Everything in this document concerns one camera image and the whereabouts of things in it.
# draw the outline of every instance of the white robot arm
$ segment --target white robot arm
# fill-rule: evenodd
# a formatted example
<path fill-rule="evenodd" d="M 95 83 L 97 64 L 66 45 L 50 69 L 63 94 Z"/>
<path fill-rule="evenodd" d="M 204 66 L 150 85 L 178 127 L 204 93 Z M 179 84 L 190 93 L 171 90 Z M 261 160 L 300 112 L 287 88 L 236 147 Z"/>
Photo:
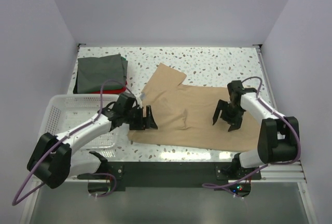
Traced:
<path fill-rule="evenodd" d="M 35 176 L 53 189 L 70 176 L 97 172 L 107 160 L 94 151 L 77 152 L 82 146 L 123 123 L 129 124 L 130 130 L 158 128 L 151 107 L 146 106 L 146 115 L 143 117 L 143 108 L 137 104 L 133 106 L 135 101 L 133 95 L 122 93 L 118 100 L 113 102 L 112 108 L 109 108 L 111 104 L 108 104 L 81 125 L 56 135 L 43 134 L 30 157 L 27 169 L 31 171 L 53 145 L 64 140 L 39 164 L 34 172 Z"/>
<path fill-rule="evenodd" d="M 295 117 L 285 117 L 273 110 L 268 103 L 257 97 L 255 88 L 244 88 L 240 80 L 227 85 L 230 102 L 219 100 L 213 116 L 216 123 L 220 111 L 223 120 L 230 124 L 228 131 L 241 127 L 243 114 L 248 111 L 261 124 L 257 149 L 235 155 L 229 173 L 239 167 L 253 168 L 267 163 L 292 161 L 297 157 L 298 143 L 288 125 L 299 136 L 298 121 Z"/>

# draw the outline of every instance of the white wall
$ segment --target white wall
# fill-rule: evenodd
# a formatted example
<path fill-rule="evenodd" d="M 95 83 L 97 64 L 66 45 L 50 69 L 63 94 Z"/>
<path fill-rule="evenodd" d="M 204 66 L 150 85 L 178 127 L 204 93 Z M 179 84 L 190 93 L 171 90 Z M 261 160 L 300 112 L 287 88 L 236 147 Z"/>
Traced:
<path fill-rule="evenodd" d="M 303 167 L 320 223 L 332 211 L 332 1 L 289 0 L 263 45 L 280 111 L 300 123 Z"/>
<path fill-rule="evenodd" d="M 49 99 L 63 93 L 75 42 L 54 0 L 0 0 L 0 223 L 18 223 L 11 201 L 27 175 Z"/>
<path fill-rule="evenodd" d="M 55 0 L 90 45 L 262 44 L 287 0 Z"/>

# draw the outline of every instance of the beige t-shirt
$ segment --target beige t-shirt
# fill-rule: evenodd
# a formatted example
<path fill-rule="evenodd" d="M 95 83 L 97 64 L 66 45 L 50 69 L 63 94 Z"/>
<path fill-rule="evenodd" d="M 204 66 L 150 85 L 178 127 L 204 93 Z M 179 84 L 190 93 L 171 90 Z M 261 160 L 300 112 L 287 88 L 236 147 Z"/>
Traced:
<path fill-rule="evenodd" d="M 184 73 L 162 63 L 143 89 L 143 106 L 151 105 L 157 130 L 130 131 L 130 140 L 144 144 L 176 145 L 225 151 L 257 148 L 260 125 L 245 112 L 241 128 L 212 117 L 218 100 L 229 100 L 227 88 L 183 85 Z"/>

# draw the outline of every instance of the terrazzo table surface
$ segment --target terrazzo table surface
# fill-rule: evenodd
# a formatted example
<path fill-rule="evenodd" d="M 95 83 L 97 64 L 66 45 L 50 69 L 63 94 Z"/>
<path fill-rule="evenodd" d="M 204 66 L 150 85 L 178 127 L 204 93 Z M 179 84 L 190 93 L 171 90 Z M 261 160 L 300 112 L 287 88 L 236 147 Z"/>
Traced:
<path fill-rule="evenodd" d="M 270 103 L 268 90 L 255 48 L 215 47 L 81 47 L 78 59 L 121 54 L 128 61 L 128 88 L 139 97 L 159 63 L 164 63 L 187 75 L 183 84 L 192 86 L 226 87 L 236 79 L 259 76 L 263 79 L 261 97 Z M 68 94 L 73 93 L 77 75 L 74 67 Z M 258 80 L 245 83 L 257 88 Z M 128 140 L 124 129 L 118 130 L 114 147 L 101 154 L 109 161 L 230 161 L 234 152 L 180 146 L 146 145 Z"/>

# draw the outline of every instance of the white plastic basket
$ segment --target white plastic basket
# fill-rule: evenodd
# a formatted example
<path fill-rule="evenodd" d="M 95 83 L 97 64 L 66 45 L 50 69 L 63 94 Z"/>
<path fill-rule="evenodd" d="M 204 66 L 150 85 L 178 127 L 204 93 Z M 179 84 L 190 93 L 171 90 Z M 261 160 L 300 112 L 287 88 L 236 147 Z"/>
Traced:
<path fill-rule="evenodd" d="M 103 94 L 103 106 L 118 99 L 116 94 Z M 46 132 L 53 135 L 64 132 L 87 121 L 100 109 L 99 94 L 65 94 L 54 96 L 45 111 L 39 136 Z M 101 135 L 81 150 L 103 150 L 112 148 L 118 139 L 118 128 Z"/>

